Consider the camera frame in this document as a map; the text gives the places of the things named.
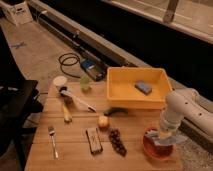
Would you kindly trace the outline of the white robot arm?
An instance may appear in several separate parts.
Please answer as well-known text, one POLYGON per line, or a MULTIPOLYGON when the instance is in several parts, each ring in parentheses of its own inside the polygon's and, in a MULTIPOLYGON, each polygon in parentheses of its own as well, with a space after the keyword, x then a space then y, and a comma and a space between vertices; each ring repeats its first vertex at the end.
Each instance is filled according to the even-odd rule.
POLYGON ((166 108, 160 114, 159 128, 163 133, 176 131, 183 118, 192 121, 202 132, 213 138, 213 113, 197 103, 199 93, 193 88, 170 91, 166 108))

